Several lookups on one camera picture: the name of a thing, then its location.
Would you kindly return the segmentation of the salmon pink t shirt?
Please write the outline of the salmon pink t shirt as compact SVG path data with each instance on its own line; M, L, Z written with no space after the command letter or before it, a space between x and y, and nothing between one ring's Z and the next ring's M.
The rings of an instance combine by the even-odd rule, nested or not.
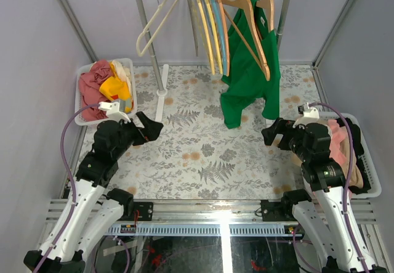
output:
M336 120L330 119L327 120L327 123L331 130L330 157L342 166L347 161L347 158L342 153L340 144L348 137L347 130L344 127L340 127Z

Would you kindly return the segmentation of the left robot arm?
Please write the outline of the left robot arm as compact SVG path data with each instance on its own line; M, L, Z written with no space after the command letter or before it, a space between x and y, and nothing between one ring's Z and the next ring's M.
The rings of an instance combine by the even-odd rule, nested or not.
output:
M137 219L134 196L107 187L118 170L118 160L130 147L155 141L164 125L136 114L133 121L107 120L97 125L90 152L72 178L71 197L48 238L23 262L32 272L83 272L86 260L104 233L119 219Z

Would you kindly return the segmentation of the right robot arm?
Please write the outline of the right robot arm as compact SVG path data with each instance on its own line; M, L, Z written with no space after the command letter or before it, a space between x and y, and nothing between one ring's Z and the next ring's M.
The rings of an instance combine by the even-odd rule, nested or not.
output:
M283 194L278 212L302 226L322 261L322 272L386 272L370 254L353 215L342 168L330 157L331 137L324 124L296 124L278 118L262 130L265 145L281 135L281 150L300 158L304 179L310 185L325 218L321 219L310 194L293 190Z

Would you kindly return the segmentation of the green t shirt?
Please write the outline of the green t shirt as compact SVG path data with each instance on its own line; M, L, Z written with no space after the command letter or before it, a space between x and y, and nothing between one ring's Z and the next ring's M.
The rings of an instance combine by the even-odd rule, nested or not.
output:
M258 0L250 1L254 10L254 22L262 38L260 43L269 67L270 79L266 79L245 42L231 26L228 30L230 72L228 76L222 76L228 89L220 95L224 123L229 129L240 126L243 110L260 98L265 101L262 116L268 120L279 117L281 73L276 34L268 29L264 10L256 6Z

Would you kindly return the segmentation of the yellow hanger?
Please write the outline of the yellow hanger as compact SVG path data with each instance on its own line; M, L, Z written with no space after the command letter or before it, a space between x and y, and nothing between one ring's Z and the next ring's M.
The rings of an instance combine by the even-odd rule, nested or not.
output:
M206 5L206 10L207 10L208 17L209 17L209 25L210 25L210 29L211 29L211 34L212 34L212 38L214 40L214 50L215 50L214 59L215 59L216 64L218 66L219 73L222 74L223 73L222 56L221 56L221 49L220 49L220 44L219 44L219 35L217 32L217 28L216 28L214 13L212 11L212 3L211 3L211 0L204 0L204 3Z
M214 57L212 53L211 40L209 36L203 4L201 0L191 0L191 5L193 9L193 16L196 19L198 31L202 39L202 43L207 55L207 59L209 61L209 68L212 75L214 75L215 74Z

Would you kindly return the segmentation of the cream plastic hanger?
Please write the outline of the cream plastic hanger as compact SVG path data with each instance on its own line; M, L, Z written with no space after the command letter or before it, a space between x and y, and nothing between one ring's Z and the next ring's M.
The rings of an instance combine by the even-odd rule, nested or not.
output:
M179 1L180 0L163 0L158 5L156 11L147 21L141 33L137 37L135 49L139 57L142 57L148 51L148 48L152 46L153 41L157 37L159 31L163 28L164 24L169 20L171 13ZM151 31L150 39L148 39L148 41L143 46L142 39L148 34L148 32L150 32L150 28L152 26L155 26L156 28L154 31Z

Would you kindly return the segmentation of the right wooden hanger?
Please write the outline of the right wooden hanger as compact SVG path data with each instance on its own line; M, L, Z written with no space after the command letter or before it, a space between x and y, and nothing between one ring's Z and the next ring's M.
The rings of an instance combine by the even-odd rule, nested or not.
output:
M258 0L256 6L263 9L267 19L267 29L269 32L275 28L275 1L274 0Z

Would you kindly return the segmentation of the grey plastic hanger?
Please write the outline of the grey plastic hanger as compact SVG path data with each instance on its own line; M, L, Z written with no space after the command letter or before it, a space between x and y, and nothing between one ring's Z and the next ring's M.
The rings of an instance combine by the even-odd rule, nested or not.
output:
M194 42L194 45L195 45L195 55L198 56L198 39L197 39L197 33L196 33L196 23L195 23L194 16L193 16L192 2L191 2L191 0L187 0L187 3L188 3L189 14L190 14L191 29L192 29L192 34L193 34L193 42Z

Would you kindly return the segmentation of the wooden hanger with green shirt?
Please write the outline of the wooden hanger with green shirt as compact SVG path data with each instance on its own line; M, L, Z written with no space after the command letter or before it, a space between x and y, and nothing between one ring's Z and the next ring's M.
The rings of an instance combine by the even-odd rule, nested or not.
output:
M232 6L241 9L244 12L244 15L247 20L247 24L249 27L249 30L251 32L251 36L254 42L255 49L257 51L257 54L253 51L252 47L250 44L247 42L246 38L243 36L242 32L239 30L239 28L235 25L234 21L231 19L230 15L225 12L225 15L233 25L233 28L236 30L237 34L241 38L242 42L244 45L247 47L249 53L252 55L252 58L255 60L256 64L258 67L261 69L263 72L265 78L267 81L270 80L270 70L268 67L268 63L266 60L266 56L264 54L264 51L262 49L262 45L260 43L260 38L258 36L257 28L254 22L254 8L252 6L252 3L250 0L221 0L222 4L226 6Z

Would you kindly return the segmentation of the floral table cloth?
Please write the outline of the floral table cloth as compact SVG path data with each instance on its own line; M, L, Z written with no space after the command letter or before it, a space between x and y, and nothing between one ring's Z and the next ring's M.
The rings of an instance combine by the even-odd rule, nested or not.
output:
M109 188L139 199L205 200L276 199L301 189L291 153L263 142L264 100L245 108L240 126L228 129L220 106L226 90L205 66L170 67L159 138L127 150Z

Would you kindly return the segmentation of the yellow garment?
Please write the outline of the yellow garment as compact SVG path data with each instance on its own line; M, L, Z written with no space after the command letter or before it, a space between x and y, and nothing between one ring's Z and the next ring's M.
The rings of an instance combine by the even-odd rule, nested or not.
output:
M111 76L101 84L99 91L110 101L124 100L126 102L125 112L130 113L134 106L131 88L128 77Z

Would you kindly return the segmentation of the dusty rose garment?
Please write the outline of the dusty rose garment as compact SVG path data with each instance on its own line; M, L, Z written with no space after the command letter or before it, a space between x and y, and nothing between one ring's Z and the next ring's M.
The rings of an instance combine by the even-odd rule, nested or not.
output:
M88 72L81 73L78 80L79 92L82 95L82 106L108 102L108 98L100 92L101 85L114 76L111 64L107 60L99 60Z

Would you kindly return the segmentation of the black garment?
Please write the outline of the black garment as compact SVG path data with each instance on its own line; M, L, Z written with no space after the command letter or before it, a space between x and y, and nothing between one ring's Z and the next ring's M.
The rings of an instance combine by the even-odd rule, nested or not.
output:
M338 118L336 119L340 127L344 127L344 122ZM362 155L364 153L363 147L360 144L360 129L356 125L353 125L352 122L349 119L346 119L350 131L352 134L352 141L353 141L353 160L352 160L352 175L350 178L350 185L349 185L349 191L352 193L361 193L364 188L364 182L363 182L363 177L360 171L360 168L363 169L364 166L362 165L362 161L357 161L356 157L356 151L359 151L359 155ZM350 144L349 144L349 138L347 137L343 142L340 144L340 149L342 153L346 156L347 161L341 166L342 171L345 176L348 174L348 168L349 168L349 161L350 161Z

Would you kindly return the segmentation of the white right laundry basket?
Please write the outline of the white right laundry basket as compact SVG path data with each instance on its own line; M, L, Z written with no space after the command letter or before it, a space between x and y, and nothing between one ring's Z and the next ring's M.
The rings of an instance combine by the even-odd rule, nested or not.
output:
M359 124L358 120L356 119L355 116L349 113L342 113L344 118L349 119L353 125L356 125L360 129L360 144L363 147L364 153L362 155L359 155L359 151L356 151L356 157L357 161L362 161L362 165L364 166L363 169L360 168L362 177L363 177L363 182L364 182L364 188L361 193L354 193L352 195L352 198L354 199L368 199L368 198L375 198L378 197L381 192L381 184L379 181L379 177L377 175L373 160L371 158L370 151L368 149L368 145L365 141L363 132L361 130L361 125Z

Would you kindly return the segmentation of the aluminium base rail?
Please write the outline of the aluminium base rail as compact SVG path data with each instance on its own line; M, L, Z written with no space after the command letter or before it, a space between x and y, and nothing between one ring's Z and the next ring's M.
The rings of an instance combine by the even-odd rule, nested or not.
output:
M219 224L220 220L230 224L258 224L261 216L255 211L261 207L261 200L137 200L153 202L153 218L150 224ZM367 199L351 201L356 222L360 225L377 224L376 214ZM52 199L44 221L55 224L63 208L65 199Z

